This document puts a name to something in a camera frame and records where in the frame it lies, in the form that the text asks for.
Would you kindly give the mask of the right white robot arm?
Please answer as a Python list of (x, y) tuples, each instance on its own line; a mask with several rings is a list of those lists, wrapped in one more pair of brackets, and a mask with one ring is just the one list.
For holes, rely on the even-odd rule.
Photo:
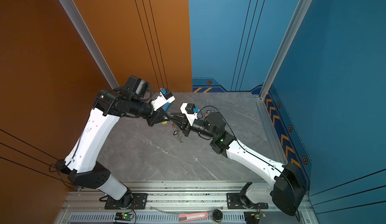
[(172, 113), (170, 119), (188, 136), (195, 132), (206, 140), (217, 153), (241, 163), (259, 175), (268, 185), (268, 195), (283, 213), (295, 216), (306, 194), (306, 185), (300, 168), (294, 163), (273, 161), (238, 140), (233, 131), (226, 131), (228, 123), (221, 113), (213, 112), (205, 119), (197, 114)]

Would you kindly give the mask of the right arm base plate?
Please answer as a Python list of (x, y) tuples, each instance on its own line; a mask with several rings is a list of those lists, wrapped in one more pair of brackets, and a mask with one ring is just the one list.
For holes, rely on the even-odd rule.
[(229, 210), (236, 209), (257, 209), (267, 210), (269, 208), (268, 203), (252, 203), (246, 196), (241, 196), (239, 193), (227, 193), (227, 207)]

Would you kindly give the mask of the keyring with coloured keys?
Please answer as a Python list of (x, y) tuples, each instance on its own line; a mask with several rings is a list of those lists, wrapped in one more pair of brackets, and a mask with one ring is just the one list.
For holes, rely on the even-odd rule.
[(175, 136), (181, 144), (184, 144), (180, 128), (175, 123), (172, 123), (172, 127), (174, 128), (173, 136)]

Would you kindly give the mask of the red utility knife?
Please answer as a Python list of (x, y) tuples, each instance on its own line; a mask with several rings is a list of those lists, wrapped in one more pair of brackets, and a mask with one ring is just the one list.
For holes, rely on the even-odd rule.
[(209, 217), (208, 212), (200, 212), (200, 213), (190, 213), (190, 214), (179, 214), (179, 222), (192, 222), (197, 220), (203, 220)]

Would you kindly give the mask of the aluminium corner post right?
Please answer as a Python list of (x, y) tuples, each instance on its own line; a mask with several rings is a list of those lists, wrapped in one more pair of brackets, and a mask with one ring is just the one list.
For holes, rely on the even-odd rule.
[(260, 100), (265, 100), (269, 89), (271, 88), (275, 77), (287, 55), (287, 52), (301, 26), (303, 19), (311, 5), (313, 0), (299, 0), (276, 56), (272, 62), (272, 65), (268, 71), (263, 87), (260, 91)]

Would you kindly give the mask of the aluminium corner post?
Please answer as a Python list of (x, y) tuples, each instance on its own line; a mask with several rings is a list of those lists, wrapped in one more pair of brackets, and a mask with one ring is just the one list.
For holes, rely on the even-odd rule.
[(313, 0), (299, 0), (276, 56), (272, 62), (272, 65), (268, 71), (263, 87), (260, 91), (260, 100), (265, 100), (269, 89), (271, 88), (275, 77), (287, 55), (287, 52), (301, 26), (303, 19), (311, 5)]
[(82, 41), (84, 42), (85, 46), (87, 47), (110, 87), (117, 88), (119, 84), (114, 77), (110, 67), (108, 66), (107, 61), (105, 60), (90, 30), (88, 29), (75, 2), (73, 0), (59, 0), (59, 2), (69, 16), (72, 24), (76, 28), (79, 36), (81, 37)]

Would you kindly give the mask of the green circuit board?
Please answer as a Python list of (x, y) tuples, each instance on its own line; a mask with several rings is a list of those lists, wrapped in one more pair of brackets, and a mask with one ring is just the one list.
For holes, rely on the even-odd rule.
[(257, 212), (244, 212), (244, 220), (246, 224), (259, 224), (262, 218), (265, 218), (265, 214)]
[(136, 222), (136, 218), (134, 213), (117, 212), (114, 217), (114, 222), (119, 224), (134, 224)]

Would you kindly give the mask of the aluminium corner post left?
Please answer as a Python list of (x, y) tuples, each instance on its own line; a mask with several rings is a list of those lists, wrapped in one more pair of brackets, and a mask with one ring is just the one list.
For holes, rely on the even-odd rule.
[(105, 60), (90, 30), (88, 29), (75, 2), (73, 0), (59, 0), (59, 2), (69, 16), (72, 24), (76, 28), (79, 36), (81, 37), (82, 41), (84, 42), (85, 46), (87, 47), (110, 87), (117, 88), (119, 84), (114, 77), (110, 67), (108, 66), (107, 61)]

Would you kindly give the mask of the right green circuit board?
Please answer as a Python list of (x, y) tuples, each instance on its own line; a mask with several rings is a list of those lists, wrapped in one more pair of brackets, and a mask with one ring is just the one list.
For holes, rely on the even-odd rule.
[(246, 224), (259, 224), (262, 218), (265, 218), (265, 214), (257, 212), (244, 212), (244, 220)]

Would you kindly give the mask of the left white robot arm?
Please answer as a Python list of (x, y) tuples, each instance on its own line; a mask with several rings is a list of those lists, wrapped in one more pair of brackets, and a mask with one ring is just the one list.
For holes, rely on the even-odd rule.
[(130, 76), (124, 86), (101, 90), (93, 102), (84, 131), (65, 159), (55, 164), (58, 171), (80, 187), (98, 189), (122, 206), (132, 203), (132, 192), (97, 161), (112, 130), (121, 118), (142, 118), (148, 125), (165, 121), (163, 106), (175, 100), (169, 89), (161, 88), (153, 99), (151, 84)]

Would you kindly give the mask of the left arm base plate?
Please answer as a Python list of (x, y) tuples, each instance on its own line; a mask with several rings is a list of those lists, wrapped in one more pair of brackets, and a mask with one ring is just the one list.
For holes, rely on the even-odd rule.
[(132, 193), (124, 195), (120, 200), (108, 197), (105, 203), (106, 210), (144, 210), (147, 204), (147, 193)]

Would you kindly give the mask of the left green circuit board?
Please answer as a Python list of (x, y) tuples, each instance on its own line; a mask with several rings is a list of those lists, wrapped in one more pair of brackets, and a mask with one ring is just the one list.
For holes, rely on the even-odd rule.
[(136, 218), (134, 213), (117, 212), (114, 217), (114, 222), (119, 224), (134, 224), (136, 222)]

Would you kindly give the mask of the black round knob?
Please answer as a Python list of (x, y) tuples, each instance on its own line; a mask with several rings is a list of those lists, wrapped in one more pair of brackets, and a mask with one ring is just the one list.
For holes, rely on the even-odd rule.
[(216, 223), (221, 223), (223, 220), (223, 212), (220, 210), (214, 210), (212, 212), (212, 220)]

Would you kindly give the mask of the light blue plastic tube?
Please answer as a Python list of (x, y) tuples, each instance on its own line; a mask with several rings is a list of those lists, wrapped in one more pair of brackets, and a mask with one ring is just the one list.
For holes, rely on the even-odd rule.
[(164, 111), (167, 111), (168, 108), (170, 107), (170, 105), (171, 105), (171, 103), (170, 103), (170, 102), (167, 102), (165, 105), (163, 105), (162, 109), (163, 109)]

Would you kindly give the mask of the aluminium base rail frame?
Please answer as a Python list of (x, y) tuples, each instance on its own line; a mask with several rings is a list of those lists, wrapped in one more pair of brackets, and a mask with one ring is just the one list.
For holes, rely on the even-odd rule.
[[(245, 224), (244, 212), (265, 214), (260, 224), (316, 224), (314, 209), (304, 197), (295, 217), (283, 213), (268, 195), (268, 184), (246, 181), (153, 181), (128, 182), (132, 193), (147, 193), (144, 210), (106, 210), (107, 196), (97, 190), (83, 188), (70, 192), (56, 218), (58, 224), (118, 224), (117, 212), (134, 213), (135, 224), (181, 224), (179, 214), (208, 212), (209, 217), (189, 224), (217, 224), (212, 212), (223, 212), (220, 224)], [(227, 193), (239, 193), (252, 203), (268, 203), (267, 210), (236, 209), (227, 207)]]

